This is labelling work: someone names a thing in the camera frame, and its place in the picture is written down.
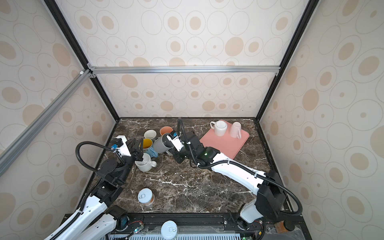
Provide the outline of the pink plastic tray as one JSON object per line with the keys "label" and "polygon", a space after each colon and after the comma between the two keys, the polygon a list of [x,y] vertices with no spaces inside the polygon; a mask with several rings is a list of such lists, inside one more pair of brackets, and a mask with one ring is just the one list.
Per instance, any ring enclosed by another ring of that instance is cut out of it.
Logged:
{"label": "pink plastic tray", "polygon": [[243,147],[245,142],[248,140],[250,134],[242,129],[242,138],[236,139],[230,136],[230,129],[232,124],[225,121],[228,125],[227,131],[224,136],[218,137],[215,135],[214,130],[211,128],[205,135],[200,139],[205,147],[213,147],[225,154],[227,157],[234,159],[240,149]]}

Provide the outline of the grey mug white interior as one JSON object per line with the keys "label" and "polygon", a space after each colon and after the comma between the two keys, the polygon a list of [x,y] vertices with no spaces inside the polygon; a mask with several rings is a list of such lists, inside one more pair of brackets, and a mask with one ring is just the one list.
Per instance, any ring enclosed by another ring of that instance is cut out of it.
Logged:
{"label": "grey mug white interior", "polygon": [[157,137],[157,132],[155,130],[147,130],[144,133],[144,137],[145,137],[145,139],[150,139],[150,140],[154,141]]}

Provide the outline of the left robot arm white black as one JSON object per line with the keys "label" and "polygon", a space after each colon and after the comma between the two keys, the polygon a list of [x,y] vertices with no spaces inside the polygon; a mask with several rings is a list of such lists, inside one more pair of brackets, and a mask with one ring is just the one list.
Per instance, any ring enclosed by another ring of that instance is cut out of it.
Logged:
{"label": "left robot arm white black", "polygon": [[[116,155],[105,160],[98,168],[91,167],[81,157],[80,149],[84,145],[92,145]],[[84,141],[75,149],[80,164],[94,172],[99,180],[88,190],[80,202],[79,208],[52,234],[49,240],[98,240],[107,238],[111,232],[125,231],[129,226],[127,211],[113,206],[123,191],[131,169],[135,162],[144,159],[144,140],[127,140],[125,136],[112,138],[111,146]]]}

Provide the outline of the pale pink mug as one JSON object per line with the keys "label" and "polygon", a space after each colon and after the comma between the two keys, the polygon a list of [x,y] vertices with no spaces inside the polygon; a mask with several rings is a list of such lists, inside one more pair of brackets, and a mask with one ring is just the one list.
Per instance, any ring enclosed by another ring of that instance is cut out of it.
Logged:
{"label": "pale pink mug", "polygon": [[232,138],[241,139],[242,138],[242,125],[239,122],[234,122],[230,129],[230,136]]}

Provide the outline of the cream and pink mug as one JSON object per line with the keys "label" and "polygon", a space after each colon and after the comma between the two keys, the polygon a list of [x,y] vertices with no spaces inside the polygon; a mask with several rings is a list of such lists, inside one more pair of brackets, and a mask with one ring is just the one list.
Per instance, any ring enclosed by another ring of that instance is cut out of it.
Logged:
{"label": "cream and pink mug", "polygon": [[165,134],[169,134],[173,131],[173,128],[172,127],[169,127],[169,126],[165,126],[165,127],[162,127],[160,129],[160,134],[161,136],[165,135]]}

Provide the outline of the grey mug handle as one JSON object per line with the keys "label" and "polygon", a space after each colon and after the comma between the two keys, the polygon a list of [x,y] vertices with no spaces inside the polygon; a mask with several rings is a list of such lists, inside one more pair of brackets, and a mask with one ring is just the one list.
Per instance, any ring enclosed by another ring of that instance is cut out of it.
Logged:
{"label": "grey mug handle", "polygon": [[174,147],[173,143],[168,139],[168,137],[170,137],[171,140],[173,139],[173,136],[171,134],[166,133],[154,142],[153,148],[155,152],[157,152],[158,154],[163,154]]}

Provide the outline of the blue butterfly mug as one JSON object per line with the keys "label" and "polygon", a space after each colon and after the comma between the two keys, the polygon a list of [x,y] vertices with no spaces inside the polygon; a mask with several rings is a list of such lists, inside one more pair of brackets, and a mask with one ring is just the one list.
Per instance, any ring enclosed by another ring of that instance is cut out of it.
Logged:
{"label": "blue butterfly mug", "polygon": [[151,139],[143,140],[143,151],[147,153],[151,158],[157,158],[159,156],[153,147],[153,141]]}

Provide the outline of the cream speckled mug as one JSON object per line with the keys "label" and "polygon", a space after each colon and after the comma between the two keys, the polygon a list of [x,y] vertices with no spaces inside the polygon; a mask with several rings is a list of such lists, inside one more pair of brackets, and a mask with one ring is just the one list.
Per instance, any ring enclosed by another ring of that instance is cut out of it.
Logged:
{"label": "cream speckled mug", "polygon": [[143,160],[135,161],[135,164],[138,169],[143,173],[149,172],[152,168],[155,168],[157,166],[157,163],[155,161],[152,161],[151,156],[147,153],[143,153]]}

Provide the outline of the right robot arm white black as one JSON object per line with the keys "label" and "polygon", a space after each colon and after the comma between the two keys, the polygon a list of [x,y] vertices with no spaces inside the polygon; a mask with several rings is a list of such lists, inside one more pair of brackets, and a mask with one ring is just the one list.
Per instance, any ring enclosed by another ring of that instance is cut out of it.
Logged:
{"label": "right robot arm white black", "polygon": [[233,222],[241,230],[248,230],[254,221],[261,218],[277,220],[280,215],[302,214],[303,206],[299,198],[283,186],[275,171],[265,173],[238,163],[215,148],[205,147],[192,132],[166,139],[172,145],[170,152],[177,163],[189,159],[197,168],[222,174],[256,195],[233,217]]}

